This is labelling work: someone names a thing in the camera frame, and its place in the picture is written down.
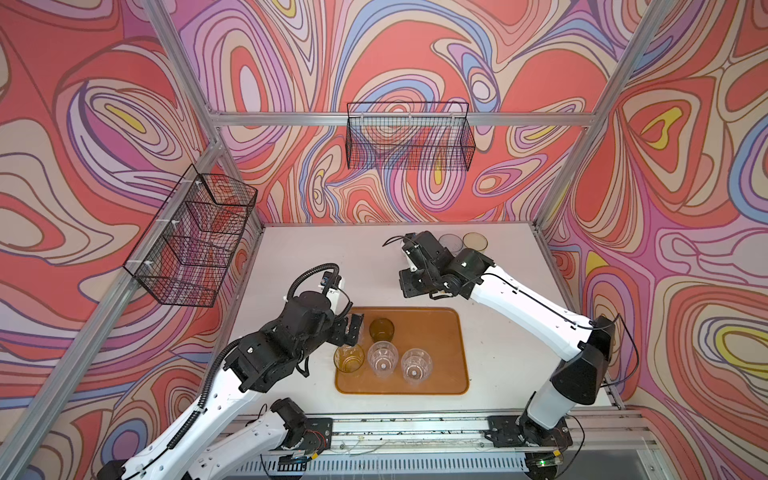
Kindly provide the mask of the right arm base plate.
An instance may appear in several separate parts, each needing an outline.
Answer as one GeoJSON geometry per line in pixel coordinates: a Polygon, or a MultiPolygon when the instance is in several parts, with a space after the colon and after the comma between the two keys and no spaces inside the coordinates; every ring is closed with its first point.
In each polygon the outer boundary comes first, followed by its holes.
{"type": "Polygon", "coordinates": [[[573,445],[566,419],[552,428],[544,428],[526,415],[494,415],[487,418],[484,437],[496,448],[552,447],[567,449],[573,445]]]}

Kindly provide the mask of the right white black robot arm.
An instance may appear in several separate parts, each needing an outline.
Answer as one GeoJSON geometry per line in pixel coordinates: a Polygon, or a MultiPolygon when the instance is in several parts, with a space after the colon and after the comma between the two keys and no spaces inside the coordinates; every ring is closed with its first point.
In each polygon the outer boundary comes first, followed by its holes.
{"type": "Polygon", "coordinates": [[[472,300],[515,322],[560,359],[513,425],[487,431],[487,439],[497,446],[570,446],[566,417],[577,405],[595,403],[612,358],[614,321],[590,319],[557,305],[475,249],[452,254],[429,231],[397,239],[408,262],[399,273],[404,297],[472,300]]]}

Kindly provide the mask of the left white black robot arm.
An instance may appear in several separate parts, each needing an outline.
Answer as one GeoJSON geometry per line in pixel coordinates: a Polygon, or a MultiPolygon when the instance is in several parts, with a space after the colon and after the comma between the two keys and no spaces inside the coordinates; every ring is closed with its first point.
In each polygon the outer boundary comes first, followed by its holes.
{"type": "Polygon", "coordinates": [[[309,374],[309,357],[324,344],[356,344],[362,316],[339,287],[289,292],[277,319],[231,341],[217,356],[200,396],[150,445],[104,465],[100,479],[214,479],[250,453],[294,447],[308,436],[307,418],[291,399],[275,401],[261,418],[226,441],[219,434],[247,406],[294,373],[309,374]]]}

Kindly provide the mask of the clear faceted glass front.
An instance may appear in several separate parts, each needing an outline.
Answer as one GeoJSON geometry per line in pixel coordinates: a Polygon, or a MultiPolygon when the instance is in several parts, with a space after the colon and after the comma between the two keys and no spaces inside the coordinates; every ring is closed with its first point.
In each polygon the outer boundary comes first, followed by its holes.
{"type": "Polygon", "coordinates": [[[370,346],[367,352],[367,362],[379,378],[387,378],[396,370],[399,361],[399,351],[389,341],[378,341],[370,346]]]}

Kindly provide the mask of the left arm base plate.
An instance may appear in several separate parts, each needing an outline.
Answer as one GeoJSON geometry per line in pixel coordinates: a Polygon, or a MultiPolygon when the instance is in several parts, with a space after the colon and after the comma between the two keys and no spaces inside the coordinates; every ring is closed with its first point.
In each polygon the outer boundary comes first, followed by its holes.
{"type": "Polygon", "coordinates": [[[284,447],[307,453],[321,453],[331,447],[332,433],[332,418],[309,418],[288,430],[284,447]]]}

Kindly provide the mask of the brown short glass front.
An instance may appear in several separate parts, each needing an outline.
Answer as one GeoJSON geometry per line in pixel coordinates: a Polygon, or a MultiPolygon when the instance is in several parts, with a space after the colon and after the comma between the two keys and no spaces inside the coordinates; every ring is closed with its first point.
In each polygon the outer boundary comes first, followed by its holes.
{"type": "Polygon", "coordinates": [[[394,334],[394,323],[388,318],[376,318],[370,323],[369,335],[374,343],[391,342],[394,334]]]}

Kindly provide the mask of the yellow short plastic glass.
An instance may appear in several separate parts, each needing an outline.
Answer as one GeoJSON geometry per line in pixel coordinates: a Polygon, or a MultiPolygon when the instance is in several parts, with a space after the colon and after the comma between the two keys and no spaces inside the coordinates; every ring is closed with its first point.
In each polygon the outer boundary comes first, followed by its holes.
{"type": "Polygon", "coordinates": [[[344,345],[335,350],[333,361],[338,373],[351,374],[363,367],[366,355],[361,345],[344,345]]]}

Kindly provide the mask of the brown plastic tray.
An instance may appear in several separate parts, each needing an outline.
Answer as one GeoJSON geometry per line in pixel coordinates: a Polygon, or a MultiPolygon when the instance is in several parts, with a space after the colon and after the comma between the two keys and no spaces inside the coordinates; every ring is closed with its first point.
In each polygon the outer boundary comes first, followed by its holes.
{"type": "Polygon", "coordinates": [[[398,366],[387,377],[377,376],[365,362],[352,373],[338,371],[335,387],[349,395],[462,395],[469,389],[469,374],[458,313],[450,308],[355,307],[364,317],[359,345],[367,351],[373,345],[370,324],[380,318],[394,325],[392,343],[403,356],[411,349],[425,351],[432,370],[425,380],[414,384],[406,380],[398,366]]]}

